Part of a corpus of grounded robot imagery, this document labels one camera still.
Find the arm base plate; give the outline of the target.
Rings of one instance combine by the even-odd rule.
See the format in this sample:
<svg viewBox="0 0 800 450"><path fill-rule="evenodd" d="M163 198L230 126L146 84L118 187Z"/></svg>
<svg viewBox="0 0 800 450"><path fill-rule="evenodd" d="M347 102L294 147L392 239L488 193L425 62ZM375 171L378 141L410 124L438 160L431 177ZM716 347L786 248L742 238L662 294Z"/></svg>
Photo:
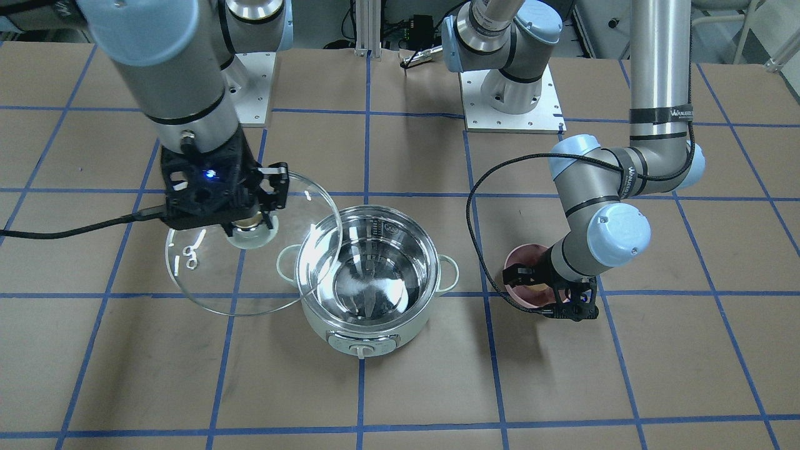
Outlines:
<svg viewBox="0 0 800 450"><path fill-rule="evenodd" d="M222 71L244 128L262 128L268 121L276 63L275 53L235 54Z"/></svg>
<svg viewBox="0 0 800 450"><path fill-rule="evenodd" d="M533 83L506 79L497 69L459 75L469 132L557 134L566 130L551 68Z"/></svg>

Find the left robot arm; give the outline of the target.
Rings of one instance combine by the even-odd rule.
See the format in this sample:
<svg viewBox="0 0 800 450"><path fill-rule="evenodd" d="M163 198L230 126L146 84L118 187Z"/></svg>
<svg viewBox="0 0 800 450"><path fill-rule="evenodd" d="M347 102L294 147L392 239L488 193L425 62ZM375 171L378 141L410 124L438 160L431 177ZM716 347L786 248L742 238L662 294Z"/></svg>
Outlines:
<svg viewBox="0 0 800 450"><path fill-rule="evenodd" d="M691 103L691 3L634 1L629 145L605 147L588 134L567 137L543 154L569 232L513 263L489 284L513 308L547 318L595 319L598 276L622 267L651 242L651 225L626 199L691 187L705 159L694 137ZM471 1L444 20L449 71L491 69L484 89L494 107L520 114L523 93L542 84L558 15L539 1Z"/></svg>

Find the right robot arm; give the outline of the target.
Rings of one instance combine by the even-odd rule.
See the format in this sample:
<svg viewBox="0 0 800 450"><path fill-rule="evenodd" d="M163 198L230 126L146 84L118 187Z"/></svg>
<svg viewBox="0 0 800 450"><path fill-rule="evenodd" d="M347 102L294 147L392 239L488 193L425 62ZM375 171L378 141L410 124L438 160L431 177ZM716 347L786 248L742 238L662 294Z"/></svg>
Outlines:
<svg viewBox="0 0 800 450"><path fill-rule="evenodd" d="M186 230L277 228L283 162L255 159L225 70L238 53L293 42L289 1L80 1L89 32L114 63L162 145L162 207L132 214Z"/></svg>

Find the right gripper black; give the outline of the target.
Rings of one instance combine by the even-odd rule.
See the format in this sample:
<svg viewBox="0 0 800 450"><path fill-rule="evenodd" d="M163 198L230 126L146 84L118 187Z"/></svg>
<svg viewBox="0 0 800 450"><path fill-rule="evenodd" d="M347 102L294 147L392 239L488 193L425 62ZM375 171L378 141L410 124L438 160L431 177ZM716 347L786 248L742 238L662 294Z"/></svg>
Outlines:
<svg viewBox="0 0 800 450"><path fill-rule="evenodd" d="M213 225L225 231L259 225L277 230L271 211L283 210L288 202L286 162L260 165L241 130L213 151L200 152L188 131L179 146L180 152L160 150L166 194L162 222L175 230Z"/></svg>

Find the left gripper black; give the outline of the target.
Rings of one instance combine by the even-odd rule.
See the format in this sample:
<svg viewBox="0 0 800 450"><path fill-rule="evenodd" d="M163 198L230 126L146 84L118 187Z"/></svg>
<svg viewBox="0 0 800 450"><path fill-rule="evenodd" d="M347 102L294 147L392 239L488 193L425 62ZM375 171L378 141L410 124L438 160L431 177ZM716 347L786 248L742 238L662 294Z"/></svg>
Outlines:
<svg viewBox="0 0 800 450"><path fill-rule="evenodd" d="M569 284L558 276L543 245L514 248L506 256L502 282L512 300L571 300L585 293L585 284ZM537 313L551 319L594 319L594 304L548 304Z"/></svg>

